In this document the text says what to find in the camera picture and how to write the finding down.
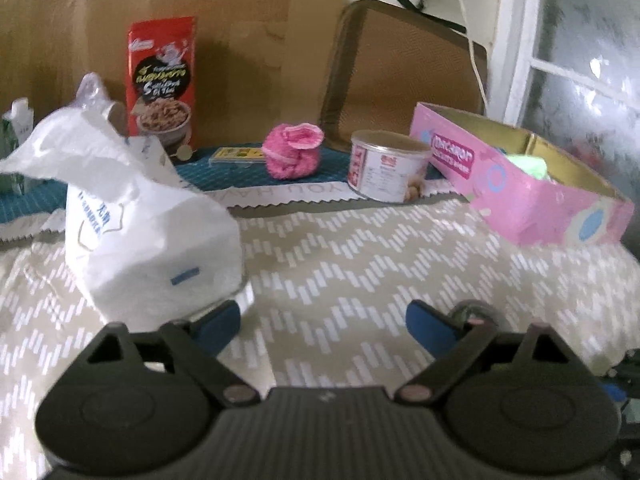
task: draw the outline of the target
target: pink yarn pouch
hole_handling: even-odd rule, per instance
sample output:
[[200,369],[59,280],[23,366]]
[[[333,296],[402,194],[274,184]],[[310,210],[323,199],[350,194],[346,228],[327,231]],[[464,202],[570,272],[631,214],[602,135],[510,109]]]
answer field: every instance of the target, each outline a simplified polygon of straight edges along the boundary
[[320,165],[324,133],[313,124],[276,126],[262,144],[267,171],[273,178],[292,180],[313,174]]

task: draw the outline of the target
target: black strap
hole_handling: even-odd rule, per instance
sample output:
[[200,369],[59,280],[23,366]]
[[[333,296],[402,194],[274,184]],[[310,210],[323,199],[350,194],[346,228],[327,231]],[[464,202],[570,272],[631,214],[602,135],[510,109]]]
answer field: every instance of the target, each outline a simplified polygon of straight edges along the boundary
[[442,18],[438,18],[437,16],[431,16],[430,14],[425,14],[418,7],[412,4],[411,0],[396,0],[401,6],[403,6],[407,10],[411,10],[412,12],[417,12],[421,16],[424,16],[428,20],[432,22],[439,23],[444,25],[445,27],[450,28],[451,30],[455,30],[462,34],[466,34],[466,28],[460,25],[459,23],[450,22],[448,20],[443,20]]

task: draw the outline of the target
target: power cord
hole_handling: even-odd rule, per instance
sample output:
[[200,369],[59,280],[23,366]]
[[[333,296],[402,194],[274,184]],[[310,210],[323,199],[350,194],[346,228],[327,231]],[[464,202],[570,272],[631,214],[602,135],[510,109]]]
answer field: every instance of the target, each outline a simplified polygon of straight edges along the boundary
[[467,30],[466,40],[469,42],[469,56],[471,56],[471,66],[474,69],[474,74],[476,75],[476,81],[478,82],[478,88],[480,89],[480,95],[482,96],[482,102],[484,103],[484,111],[488,109],[488,101],[486,98],[486,93],[484,92],[484,85],[482,84],[482,78],[480,77],[480,72],[478,70],[478,66],[476,65],[476,54],[474,51],[474,42],[471,40],[471,36],[468,33],[469,30],[469,20],[466,14],[466,7],[463,0],[458,0],[460,3],[460,12],[462,13],[462,20],[465,23],[465,27]]

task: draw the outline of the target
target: patterned tablecloth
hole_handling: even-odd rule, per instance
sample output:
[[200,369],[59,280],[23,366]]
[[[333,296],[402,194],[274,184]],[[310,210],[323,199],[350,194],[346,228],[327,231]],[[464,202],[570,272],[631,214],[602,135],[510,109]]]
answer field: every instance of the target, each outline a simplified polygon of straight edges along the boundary
[[[443,312],[479,298],[517,329],[545,319],[595,372],[640,346],[640,267],[620,245],[520,250],[457,200],[239,223],[245,313],[221,361],[263,393],[395,389],[431,359],[404,327],[412,298]],[[34,479],[34,410],[106,320],[75,288],[60,238],[0,254],[0,269],[0,478]]]

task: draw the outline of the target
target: can label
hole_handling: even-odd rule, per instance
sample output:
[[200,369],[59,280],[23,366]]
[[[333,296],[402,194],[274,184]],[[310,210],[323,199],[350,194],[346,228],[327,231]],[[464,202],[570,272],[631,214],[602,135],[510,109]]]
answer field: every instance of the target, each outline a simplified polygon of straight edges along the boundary
[[362,167],[367,156],[367,150],[362,146],[353,145],[351,148],[351,163],[349,166],[349,174],[347,180],[351,187],[358,189],[360,185],[360,176],[362,175]]
[[380,153],[354,144],[347,177],[362,195],[380,202],[410,202],[420,197],[427,158]]

